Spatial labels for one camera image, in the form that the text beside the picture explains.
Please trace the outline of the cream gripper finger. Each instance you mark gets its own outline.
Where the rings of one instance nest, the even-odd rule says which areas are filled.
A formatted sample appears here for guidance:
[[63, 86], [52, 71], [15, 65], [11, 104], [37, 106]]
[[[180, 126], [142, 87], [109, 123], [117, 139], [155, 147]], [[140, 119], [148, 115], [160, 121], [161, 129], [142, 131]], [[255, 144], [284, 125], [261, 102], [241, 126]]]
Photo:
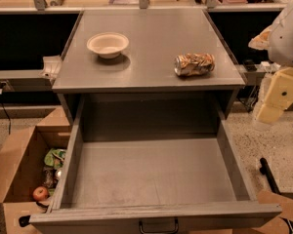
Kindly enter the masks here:
[[255, 36], [248, 43], [248, 47], [255, 50], [267, 50], [270, 46], [270, 35], [272, 27], [266, 27], [260, 34]]
[[262, 103], [256, 113], [256, 120], [264, 124], [276, 122], [293, 103], [293, 67], [278, 70], [271, 78]]

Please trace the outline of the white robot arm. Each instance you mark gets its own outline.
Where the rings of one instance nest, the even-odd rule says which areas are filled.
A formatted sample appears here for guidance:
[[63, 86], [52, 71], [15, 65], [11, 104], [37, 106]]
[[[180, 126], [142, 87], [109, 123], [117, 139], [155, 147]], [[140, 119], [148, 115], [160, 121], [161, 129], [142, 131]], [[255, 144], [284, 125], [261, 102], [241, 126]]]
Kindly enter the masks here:
[[270, 125], [293, 103], [293, 0], [248, 46], [267, 50], [269, 60], [280, 65], [274, 75], [263, 79], [255, 106], [254, 119]]

